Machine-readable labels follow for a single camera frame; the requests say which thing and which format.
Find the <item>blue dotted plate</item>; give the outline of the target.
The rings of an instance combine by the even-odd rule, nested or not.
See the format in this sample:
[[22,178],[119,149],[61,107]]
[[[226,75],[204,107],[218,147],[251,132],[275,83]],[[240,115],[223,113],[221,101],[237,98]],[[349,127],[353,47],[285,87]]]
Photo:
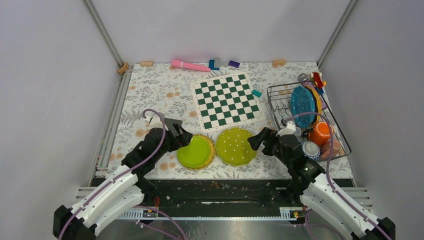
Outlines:
[[[302,85],[294,88],[290,97],[290,107],[293,116],[317,110],[313,94]],[[315,116],[312,113],[305,114],[295,118],[294,122],[300,128],[308,128],[314,122]]]

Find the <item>olive green dotted plate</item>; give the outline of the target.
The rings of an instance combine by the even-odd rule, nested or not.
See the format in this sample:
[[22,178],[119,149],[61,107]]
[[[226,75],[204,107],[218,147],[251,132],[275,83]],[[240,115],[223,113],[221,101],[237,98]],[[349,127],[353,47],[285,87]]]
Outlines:
[[248,142],[252,136],[250,131],[239,127],[224,130],[215,141],[217,156],[227,165],[248,165],[257,156]]

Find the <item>blue white patterned bowl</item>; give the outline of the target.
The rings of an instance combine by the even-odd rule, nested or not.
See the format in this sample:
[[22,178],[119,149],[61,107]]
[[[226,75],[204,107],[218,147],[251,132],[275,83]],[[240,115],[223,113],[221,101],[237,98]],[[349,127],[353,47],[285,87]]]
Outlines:
[[302,152],[306,157],[316,162],[320,159],[321,149],[316,143],[306,140],[302,141],[300,144]]

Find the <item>orange mug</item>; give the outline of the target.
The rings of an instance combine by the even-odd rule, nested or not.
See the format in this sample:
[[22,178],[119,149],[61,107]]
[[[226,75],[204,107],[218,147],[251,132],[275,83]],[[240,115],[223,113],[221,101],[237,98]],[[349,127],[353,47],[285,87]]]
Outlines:
[[319,121],[302,132],[302,136],[308,141],[316,143],[319,147],[324,145],[334,134],[334,128],[331,124],[325,121]]

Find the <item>yellow dotted plate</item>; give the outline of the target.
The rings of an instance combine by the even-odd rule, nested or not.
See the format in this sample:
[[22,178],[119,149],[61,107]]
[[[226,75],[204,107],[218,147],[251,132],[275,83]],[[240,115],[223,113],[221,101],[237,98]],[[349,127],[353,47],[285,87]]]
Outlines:
[[[310,90],[311,90],[311,92],[312,92],[312,94],[315,98],[315,105],[316,105],[315,112],[318,113],[318,114],[322,114],[323,110],[322,110],[322,101],[321,101],[320,95],[315,90],[314,87],[310,87]],[[314,117],[314,121],[312,122],[312,124],[314,125],[315,123],[319,122],[320,118],[321,118],[321,115],[316,115]]]

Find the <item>green white chessboard mat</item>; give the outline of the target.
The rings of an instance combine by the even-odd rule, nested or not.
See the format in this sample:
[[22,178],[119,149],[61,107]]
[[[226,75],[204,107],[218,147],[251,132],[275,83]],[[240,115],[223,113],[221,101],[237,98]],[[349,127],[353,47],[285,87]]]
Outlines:
[[204,133],[266,119],[244,72],[203,79],[190,84],[200,129]]

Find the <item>pink wand massager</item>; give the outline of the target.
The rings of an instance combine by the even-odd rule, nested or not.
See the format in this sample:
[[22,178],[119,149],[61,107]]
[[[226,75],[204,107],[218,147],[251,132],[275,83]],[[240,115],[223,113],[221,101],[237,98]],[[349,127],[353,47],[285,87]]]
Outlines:
[[204,65],[199,65],[195,63],[185,62],[179,59],[173,59],[171,61],[171,66],[178,69],[187,69],[187,70],[193,70],[198,72],[210,72],[211,69]]

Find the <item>left tan wooden block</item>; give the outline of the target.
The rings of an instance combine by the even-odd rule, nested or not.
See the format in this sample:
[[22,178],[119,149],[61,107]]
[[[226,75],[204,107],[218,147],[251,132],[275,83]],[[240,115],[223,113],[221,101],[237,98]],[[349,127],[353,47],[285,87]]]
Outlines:
[[139,63],[140,66],[142,67],[152,67],[154,65],[153,61],[141,61]]

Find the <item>tan wooden block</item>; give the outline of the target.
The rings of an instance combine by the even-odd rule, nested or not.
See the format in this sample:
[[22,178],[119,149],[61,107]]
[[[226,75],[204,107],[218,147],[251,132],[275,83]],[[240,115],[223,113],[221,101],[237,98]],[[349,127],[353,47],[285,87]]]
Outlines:
[[142,67],[152,67],[154,65],[153,61],[141,61],[139,63],[140,66]]
[[272,61],[272,67],[273,68],[283,67],[286,63],[287,61],[285,59],[275,59]]

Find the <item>right tan wooden block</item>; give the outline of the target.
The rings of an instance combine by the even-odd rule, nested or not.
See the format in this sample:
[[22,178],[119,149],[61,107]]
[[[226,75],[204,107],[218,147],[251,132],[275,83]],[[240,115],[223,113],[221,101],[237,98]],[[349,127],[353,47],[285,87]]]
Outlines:
[[272,61],[272,67],[273,68],[283,67],[286,63],[287,61],[285,59],[275,59]]

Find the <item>blue L-shaped block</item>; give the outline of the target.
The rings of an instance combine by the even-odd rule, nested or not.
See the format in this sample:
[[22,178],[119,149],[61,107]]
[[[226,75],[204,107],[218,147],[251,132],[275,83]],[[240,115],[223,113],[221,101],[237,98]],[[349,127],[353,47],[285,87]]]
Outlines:
[[220,70],[219,66],[215,67],[215,60],[214,59],[209,60],[208,67],[210,68],[211,71],[219,71]]

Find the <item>corner wooden block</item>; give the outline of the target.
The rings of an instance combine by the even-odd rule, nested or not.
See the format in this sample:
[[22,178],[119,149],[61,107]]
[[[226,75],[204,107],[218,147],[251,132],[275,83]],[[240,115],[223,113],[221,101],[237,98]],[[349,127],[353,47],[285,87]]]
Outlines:
[[117,70],[117,73],[119,75],[123,75],[128,68],[129,68],[129,64],[127,62],[124,62],[122,67]]

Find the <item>grey block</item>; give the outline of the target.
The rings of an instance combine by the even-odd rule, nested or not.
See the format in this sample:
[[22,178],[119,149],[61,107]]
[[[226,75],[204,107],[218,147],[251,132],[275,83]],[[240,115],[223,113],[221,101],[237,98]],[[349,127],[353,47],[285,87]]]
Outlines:
[[220,57],[215,57],[214,58],[214,64],[213,64],[213,66],[215,68],[220,68],[221,67],[221,58]]

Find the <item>purple brick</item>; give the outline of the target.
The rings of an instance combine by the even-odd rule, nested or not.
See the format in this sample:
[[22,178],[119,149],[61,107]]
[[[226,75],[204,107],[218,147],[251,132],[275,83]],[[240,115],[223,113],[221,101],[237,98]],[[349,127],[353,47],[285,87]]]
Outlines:
[[233,68],[239,68],[240,67],[240,62],[237,62],[237,61],[233,61],[233,60],[230,60],[229,62],[228,62],[228,66],[229,67],[233,67]]

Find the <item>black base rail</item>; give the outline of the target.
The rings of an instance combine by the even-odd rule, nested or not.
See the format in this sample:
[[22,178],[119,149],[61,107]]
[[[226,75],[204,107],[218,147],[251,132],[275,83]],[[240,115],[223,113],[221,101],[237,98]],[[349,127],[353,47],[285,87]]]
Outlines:
[[139,206],[177,217],[278,217],[280,208],[304,209],[287,179],[158,179]]

